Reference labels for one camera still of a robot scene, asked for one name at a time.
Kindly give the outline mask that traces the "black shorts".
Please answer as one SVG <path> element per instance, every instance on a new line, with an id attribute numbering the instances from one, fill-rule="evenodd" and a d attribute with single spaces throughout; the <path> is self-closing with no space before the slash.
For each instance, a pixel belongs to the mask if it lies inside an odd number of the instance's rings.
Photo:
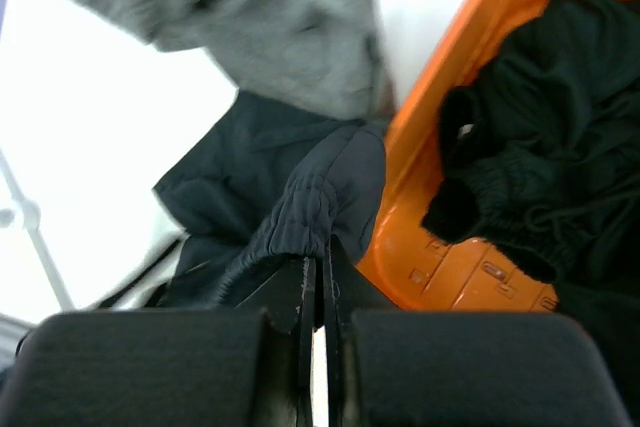
<path id="1" fill-rule="evenodd" d="M 550 0 L 439 119 L 444 178 L 423 227 L 480 237 L 639 386 L 639 2 Z"/>

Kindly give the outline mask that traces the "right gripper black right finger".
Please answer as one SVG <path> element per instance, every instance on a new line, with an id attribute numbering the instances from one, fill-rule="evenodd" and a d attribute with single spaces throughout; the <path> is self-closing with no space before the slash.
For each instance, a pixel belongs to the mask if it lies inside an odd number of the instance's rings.
<path id="1" fill-rule="evenodd" d="M 333 426 L 628 426 L 594 342 L 547 313 L 397 308 L 332 239 L 322 263 Z"/>

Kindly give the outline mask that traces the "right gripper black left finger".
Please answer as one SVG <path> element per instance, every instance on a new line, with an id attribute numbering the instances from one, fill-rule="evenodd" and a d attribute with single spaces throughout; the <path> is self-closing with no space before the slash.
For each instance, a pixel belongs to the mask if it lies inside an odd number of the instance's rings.
<path id="1" fill-rule="evenodd" d="M 236 308 L 59 314 L 25 342 L 5 426 L 309 426 L 316 264 Z"/>

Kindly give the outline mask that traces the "dark navy shorts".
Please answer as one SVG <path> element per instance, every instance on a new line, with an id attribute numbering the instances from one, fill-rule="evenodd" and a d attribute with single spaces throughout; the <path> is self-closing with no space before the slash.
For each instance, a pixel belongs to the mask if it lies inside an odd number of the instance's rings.
<path id="1" fill-rule="evenodd" d="M 243 301 L 286 261 L 337 238 L 360 261 L 385 185 L 385 128 L 339 121 L 249 92 L 155 185 L 186 232 L 159 305 Z"/>

